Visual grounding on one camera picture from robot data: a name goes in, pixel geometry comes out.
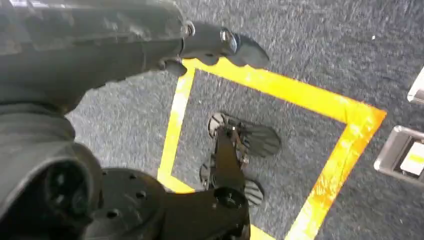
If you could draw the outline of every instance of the gray carpet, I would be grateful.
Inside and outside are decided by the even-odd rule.
[[[258,40],[269,69],[388,112],[328,213],[316,239],[424,238],[424,191],[373,168],[395,125],[424,130],[424,108],[406,100],[424,66],[424,2],[419,0],[178,0],[195,20],[222,24]],[[225,110],[274,127],[282,151],[251,159],[247,174],[267,193],[252,222],[283,239],[344,125],[213,75],[196,75],[173,175],[199,188],[198,169],[212,142],[206,123]],[[69,115],[78,140],[104,166],[155,175],[176,87],[148,73],[91,91]]]

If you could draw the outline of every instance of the yellow tape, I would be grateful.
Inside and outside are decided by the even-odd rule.
[[[347,124],[286,240],[315,238],[343,183],[385,116],[381,110],[364,106],[357,113],[357,122]]]
[[[236,67],[226,58],[222,58],[214,66],[204,65],[197,59],[185,61],[184,64],[259,90],[345,124],[350,122],[348,117],[353,116],[351,111],[357,104],[361,104],[348,97],[267,70],[254,69],[249,66]]]
[[[185,60],[184,65],[189,69],[197,68],[215,74],[347,124],[285,238],[286,240],[314,239],[343,183],[379,128],[386,112],[273,72],[248,66],[236,67],[225,58],[214,66],[206,66],[196,59]],[[178,81],[179,86],[172,103],[162,160],[158,170],[158,179],[162,184],[175,192],[182,193],[192,192],[193,189],[171,176],[171,172],[193,77],[194,70],[190,70]],[[252,225],[251,239],[273,240],[274,238]]]
[[[162,158],[157,170],[158,176],[170,176],[177,153],[178,140],[180,139],[181,126],[183,125],[187,101],[192,89],[195,69],[189,68],[184,76],[178,79],[175,95],[172,101],[171,113],[169,115],[168,129],[166,130],[165,142],[163,144]]]

